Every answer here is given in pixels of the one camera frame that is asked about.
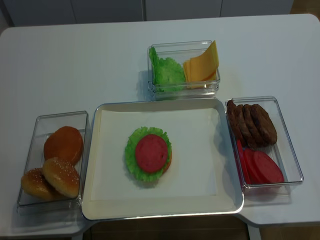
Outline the red tomato slices stack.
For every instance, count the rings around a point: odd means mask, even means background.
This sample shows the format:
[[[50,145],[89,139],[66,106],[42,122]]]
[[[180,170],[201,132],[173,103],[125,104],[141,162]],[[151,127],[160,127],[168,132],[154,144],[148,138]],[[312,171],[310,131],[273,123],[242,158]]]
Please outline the red tomato slices stack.
[[[243,149],[241,141],[236,141],[244,180],[249,185],[284,183],[285,178],[278,165],[264,152]]]

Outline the clear bun container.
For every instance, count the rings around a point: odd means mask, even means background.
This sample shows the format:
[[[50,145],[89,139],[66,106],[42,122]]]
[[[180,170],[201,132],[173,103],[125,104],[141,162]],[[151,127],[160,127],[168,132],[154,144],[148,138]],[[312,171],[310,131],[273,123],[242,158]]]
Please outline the clear bun container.
[[[78,196],[69,198],[63,195],[62,199],[46,201],[26,194],[20,183],[17,211],[21,215],[74,209],[81,205],[88,162],[88,140],[91,136],[90,122],[86,111],[42,115],[36,118],[23,175],[31,169],[43,167],[46,161],[44,157],[44,144],[46,140],[51,134],[64,126],[70,126],[79,130],[83,140],[82,155],[79,162],[74,165],[80,176]]]

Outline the white metal serving tray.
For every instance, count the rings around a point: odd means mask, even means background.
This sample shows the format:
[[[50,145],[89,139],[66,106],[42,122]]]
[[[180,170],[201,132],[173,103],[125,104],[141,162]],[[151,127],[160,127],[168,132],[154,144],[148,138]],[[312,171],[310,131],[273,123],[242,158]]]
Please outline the white metal serving tray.
[[[139,127],[167,133],[172,162],[138,181],[125,164]],[[216,98],[100,105],[94,114],[81,211],[88,220],[236,214],[244,205],[224,104]]]

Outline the brown meat patty stack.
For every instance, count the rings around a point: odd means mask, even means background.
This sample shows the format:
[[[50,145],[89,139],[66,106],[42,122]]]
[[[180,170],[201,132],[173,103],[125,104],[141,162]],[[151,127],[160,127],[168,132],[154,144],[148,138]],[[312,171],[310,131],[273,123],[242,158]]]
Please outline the brown meat patty stack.
[[[245,146],[257,149],[277,142],[276,128],[267,111],[259,104],[239,104],[235,116]]]

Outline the clear lettuce cheese container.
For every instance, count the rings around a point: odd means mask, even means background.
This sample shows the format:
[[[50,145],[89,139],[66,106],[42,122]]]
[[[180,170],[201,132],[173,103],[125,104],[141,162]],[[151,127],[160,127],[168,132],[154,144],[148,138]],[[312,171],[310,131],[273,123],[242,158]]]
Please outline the clear lettuce cheese container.
[[[200,82],[185,82],[182,84],[154,84],[154,70],[149,57],[149,50],[154,47],[160,58],[172,58],[179,63],[183,68],[185,61],[200,56],[206,51],[213,41],[189,41],[178,43],[153,44],[148,48],[148,83],[149,90],[152,92],[156,100],[171,99],[175,97],[187,98],[201,96],[213,96],[219,89],[220,73],[217,69],[216,80],[200,81]]]

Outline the sesame bun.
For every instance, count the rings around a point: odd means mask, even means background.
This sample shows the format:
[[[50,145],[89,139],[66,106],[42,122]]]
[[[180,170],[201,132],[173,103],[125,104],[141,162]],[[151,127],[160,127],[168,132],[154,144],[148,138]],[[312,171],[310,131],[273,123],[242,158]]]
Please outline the sesame bun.
[[[33,197],[45,201],[55,201],[63,198],[54,187],[45,179],[42,168],[33,168],[27,171],[20,180],[23,191]]]
[[[80,175],[75,167],[58,157],[46,160],[42,166],[46,181],[60,194],[76,198],[79,194]]]

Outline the red tomato slice on burger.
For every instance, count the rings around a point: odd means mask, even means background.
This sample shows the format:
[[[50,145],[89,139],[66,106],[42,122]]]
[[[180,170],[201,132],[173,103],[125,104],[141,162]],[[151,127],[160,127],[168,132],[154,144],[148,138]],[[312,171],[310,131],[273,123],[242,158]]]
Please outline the red tomato slice on burger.
[[[155,134],[144,136],[136,145],[135,160],[146,173],[160,171],[168,159],[168,146],[163,138]]]

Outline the bottom bun under lettuce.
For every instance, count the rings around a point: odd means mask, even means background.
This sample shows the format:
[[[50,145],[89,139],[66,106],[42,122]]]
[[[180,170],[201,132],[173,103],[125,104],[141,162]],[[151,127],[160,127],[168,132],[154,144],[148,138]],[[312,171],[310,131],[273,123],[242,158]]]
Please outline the bottom bun under lettuce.
[[[170,167],[171,165],[171,162],[172,162],[172,148],[169,147],[168,148],[168,152],[167,152],[167,159],[165,161],[165,164],[162,168],[162,173],[164,174]]]

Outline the sesame bun top left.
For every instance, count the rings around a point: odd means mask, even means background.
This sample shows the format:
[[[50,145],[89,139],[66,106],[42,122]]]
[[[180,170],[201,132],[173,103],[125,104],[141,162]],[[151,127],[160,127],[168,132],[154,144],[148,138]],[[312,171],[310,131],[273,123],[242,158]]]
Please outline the sesame bun top left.
[[[45,201],[55,201],[63,198],[54,187],[45,179],[42,168],[33,168],[27,171],[20,180],[23,191],[33,197]]]

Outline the smooth brown bun half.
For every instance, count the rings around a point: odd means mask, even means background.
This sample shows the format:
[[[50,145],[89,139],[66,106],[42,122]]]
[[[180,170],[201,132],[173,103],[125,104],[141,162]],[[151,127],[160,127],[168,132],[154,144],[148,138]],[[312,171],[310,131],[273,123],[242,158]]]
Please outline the smooth brown bun half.
[[[75,166],[83,153],[84,142],[80,131],[72,126],[63,126],[52,133],[44,143],[44,159],[60,158]]]

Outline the white paper tray liner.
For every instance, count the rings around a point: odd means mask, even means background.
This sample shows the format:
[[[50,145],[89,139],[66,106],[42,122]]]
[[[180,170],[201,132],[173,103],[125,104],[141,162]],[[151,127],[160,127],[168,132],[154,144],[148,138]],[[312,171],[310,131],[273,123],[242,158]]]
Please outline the white paper tray liner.
[[[214,131],[219,120],[209,108],[157,112],[104,110],[92,184],[92,200],[127,200],[214,195]],[[156,183],[137,181],[124,162],[129,136],[139,127],[167,132],[172,162]]]

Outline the green lettuce pile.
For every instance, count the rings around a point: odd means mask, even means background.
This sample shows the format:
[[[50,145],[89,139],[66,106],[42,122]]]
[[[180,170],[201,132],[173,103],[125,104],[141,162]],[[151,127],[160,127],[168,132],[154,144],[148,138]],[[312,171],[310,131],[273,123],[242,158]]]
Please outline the green lettuce pile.
[[[153,67],[155,85],[179,85],[186,82],[182,66],[173,58],[160,58],[154,47],[149,50],[149,58]]]

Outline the clear patty tomato container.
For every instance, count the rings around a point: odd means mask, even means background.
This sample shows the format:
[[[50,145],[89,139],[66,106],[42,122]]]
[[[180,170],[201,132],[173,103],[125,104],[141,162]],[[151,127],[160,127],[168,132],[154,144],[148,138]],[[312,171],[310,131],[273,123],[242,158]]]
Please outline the clear patty tomato container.
[[[277,142],[274,145],[270,145],[267,147],[242,147],[243,149],[248,148],[253,151],[261,151],[267,154],[280,168],[284,177],[284,182],[282,183],[247,184],[245,182],[237,149],[237,139],[232,131],[229,119],[227,117],[227,102],[229,101],[227,100],[225,103],[227,123],[229,127],[233,154],[235,157],[240,185],[244,196],[251,199],[266,201],[268,199],[274,199],[279,195],[289,195],[293,188],[303,183],[304,176],[299,165],[295,150],[293,148],[292,141],[288,133],[278,101],[273,96],[242,97],[232,98],[230,100],[233,100],[236,106],[245,104],[259,104],[267,111],[277,132]]]

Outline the yellow cheese slices stack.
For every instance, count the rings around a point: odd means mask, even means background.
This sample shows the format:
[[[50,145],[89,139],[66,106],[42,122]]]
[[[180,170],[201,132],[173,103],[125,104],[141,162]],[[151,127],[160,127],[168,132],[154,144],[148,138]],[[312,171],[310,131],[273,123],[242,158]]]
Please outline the yellow cheese slices stack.
[[[217,44],[214,40],[204,53],[183,63],[186,82],[215,81],[219,64]]]

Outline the sesame bun top front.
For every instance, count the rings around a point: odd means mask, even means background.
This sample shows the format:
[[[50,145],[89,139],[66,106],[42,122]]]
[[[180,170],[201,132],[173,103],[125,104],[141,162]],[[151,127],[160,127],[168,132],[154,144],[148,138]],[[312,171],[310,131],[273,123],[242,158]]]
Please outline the sesame bun top front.
[[[75,167],[58,157],[46,160],[42,166],[46,181],[60,194],[76,198],[79,194],[80,175]]]

